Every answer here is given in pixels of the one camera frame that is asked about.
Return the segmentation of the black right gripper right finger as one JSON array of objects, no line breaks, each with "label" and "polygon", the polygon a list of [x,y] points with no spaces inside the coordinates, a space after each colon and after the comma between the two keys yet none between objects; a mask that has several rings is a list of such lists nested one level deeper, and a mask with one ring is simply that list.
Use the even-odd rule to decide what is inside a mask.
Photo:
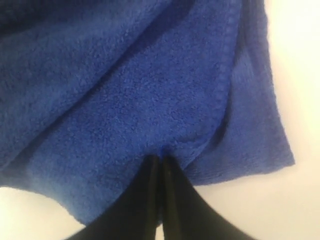
[{"label": "black right gripper right finger", "polygon": [[166,240],[239,240],[240,231],[197,193],[174,157],[163,169],[163,231]]}]

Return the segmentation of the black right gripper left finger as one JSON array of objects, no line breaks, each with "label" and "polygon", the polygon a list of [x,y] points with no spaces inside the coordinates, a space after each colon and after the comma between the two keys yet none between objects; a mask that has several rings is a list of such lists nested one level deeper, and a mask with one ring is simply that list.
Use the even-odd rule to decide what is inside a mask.
[{"label": "black right gripper left finger", "polygon": [[158,226],[159,157],[148,155],[120,197],[69,240],[154,240]]}]

